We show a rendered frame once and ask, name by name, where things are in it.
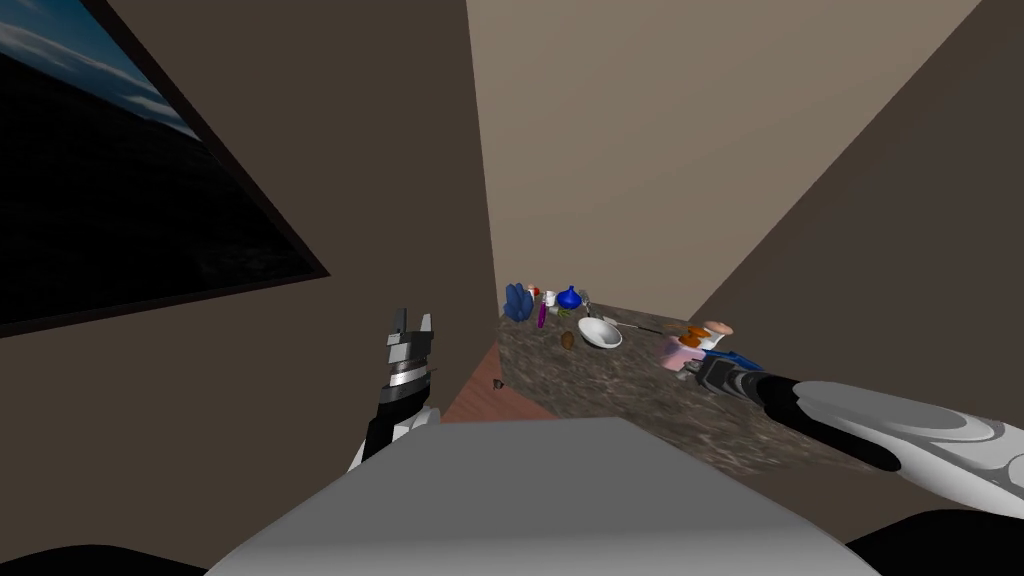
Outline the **white bowl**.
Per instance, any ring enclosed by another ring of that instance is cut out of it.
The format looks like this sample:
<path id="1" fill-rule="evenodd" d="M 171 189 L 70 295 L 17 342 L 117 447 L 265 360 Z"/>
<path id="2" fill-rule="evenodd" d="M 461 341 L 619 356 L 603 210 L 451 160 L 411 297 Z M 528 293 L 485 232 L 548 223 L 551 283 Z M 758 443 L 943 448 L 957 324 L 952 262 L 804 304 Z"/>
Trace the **white bowl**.
<path id="1" fill-rule="evenodd" d="M 577 328 L 583 339 L 597 348 L 613 349 L 623 342 L 623 335 L 616 326 L 602 318 L 581 318 Z"/>

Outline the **dark framed landscape picture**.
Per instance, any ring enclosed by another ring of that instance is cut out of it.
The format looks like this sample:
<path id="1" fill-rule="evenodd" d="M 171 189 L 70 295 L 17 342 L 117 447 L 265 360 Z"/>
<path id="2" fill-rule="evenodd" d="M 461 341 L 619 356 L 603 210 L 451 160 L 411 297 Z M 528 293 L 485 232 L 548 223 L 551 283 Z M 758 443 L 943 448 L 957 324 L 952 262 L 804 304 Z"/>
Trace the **dark framed landscape picture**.
<path id="1" fill-rule="evenodd" d="M 106 0 L 0 0 L 0 338 L 326 275 Z"/>

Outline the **blue glove-shaped object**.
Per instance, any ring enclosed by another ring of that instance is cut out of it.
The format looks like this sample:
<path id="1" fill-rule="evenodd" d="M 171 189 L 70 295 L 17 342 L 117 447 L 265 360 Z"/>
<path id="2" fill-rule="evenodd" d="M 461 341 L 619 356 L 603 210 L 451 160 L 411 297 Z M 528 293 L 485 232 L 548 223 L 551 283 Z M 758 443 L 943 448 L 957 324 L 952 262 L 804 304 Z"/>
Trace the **blue glove-shaped object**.
<path id="1" fill-rule="evenodd" d="M 508 284 L 505 288 L 506 302 L 503 305 L 504 315 L 514 322 L 528 320 L 534 312 L 534 291 L 521 283 Z"/>

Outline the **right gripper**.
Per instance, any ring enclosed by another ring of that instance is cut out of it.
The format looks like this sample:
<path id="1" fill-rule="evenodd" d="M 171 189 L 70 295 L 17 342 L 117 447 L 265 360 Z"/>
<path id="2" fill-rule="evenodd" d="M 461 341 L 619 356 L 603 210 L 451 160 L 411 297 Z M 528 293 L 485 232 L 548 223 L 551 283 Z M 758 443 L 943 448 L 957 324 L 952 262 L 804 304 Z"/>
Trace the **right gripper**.
<path id="1" fill-rule="evenodd" d="M 721 356 L 694 361 L 692 374 L 701 387 L 728 395 L 751 395 L 749 388 L 762 378 L 761 370 L 750 369 Z"/>

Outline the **blue flat object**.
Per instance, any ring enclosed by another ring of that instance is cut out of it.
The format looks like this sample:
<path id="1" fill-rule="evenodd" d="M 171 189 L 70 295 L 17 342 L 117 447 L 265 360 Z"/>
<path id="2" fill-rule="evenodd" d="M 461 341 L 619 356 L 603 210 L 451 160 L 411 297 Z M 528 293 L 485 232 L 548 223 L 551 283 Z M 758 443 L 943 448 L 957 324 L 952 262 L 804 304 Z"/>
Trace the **blue flat object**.
<path id="1" fill-rule="evenodd" d="M 732 362 L 733 364 L 735 364 L 739 368 L 744 369 L 744 370 L 749 370 L 749 371 L 762 371 L 763 370 L 763 368 L 760 365 L 758 365 L 757 363 L 755 363 L 755 362 L 753 362 L 753 361 L 744 358 L 743 356 L 741 356 L 741 355 L 739 355 L 739 354 L 737 354 L 737 353 L 735 353 L 733 351 L 722 352 L 722 351 L 718 351 L 718 349 L 707 349 L 705 352 L 705 357 L 706 358 L 710 358 L 710 357 L 724 358 L 724 359 Z"/>

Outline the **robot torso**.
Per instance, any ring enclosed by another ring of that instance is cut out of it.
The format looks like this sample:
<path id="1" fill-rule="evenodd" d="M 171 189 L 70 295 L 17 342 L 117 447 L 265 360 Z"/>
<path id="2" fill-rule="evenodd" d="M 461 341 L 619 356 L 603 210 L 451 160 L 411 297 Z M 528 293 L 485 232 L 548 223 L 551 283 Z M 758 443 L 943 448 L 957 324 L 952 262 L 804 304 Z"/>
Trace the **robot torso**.
<path id="1" fill-rule="evenodd" d="M 878 576 L 812 523 L 617 418 L 431 424 L 207 576 Z"/>

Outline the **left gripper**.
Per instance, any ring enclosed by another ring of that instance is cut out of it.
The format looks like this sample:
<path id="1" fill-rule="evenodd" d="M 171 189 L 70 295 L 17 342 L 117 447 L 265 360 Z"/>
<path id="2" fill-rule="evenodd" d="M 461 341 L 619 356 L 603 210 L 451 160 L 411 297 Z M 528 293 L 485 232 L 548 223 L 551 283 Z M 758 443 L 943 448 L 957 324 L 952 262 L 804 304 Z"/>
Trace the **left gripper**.
<path id="1" fill-rule="evenodd" d="M 432 315 L 424 313 L 418 331 L 407 330 L 408 308 L 397 308 L 392 322 L 392 331 L 386 342 L 387 363 L 396 366 L 401 363 L 425 365 L 431 353 L 434 332 Z"/>

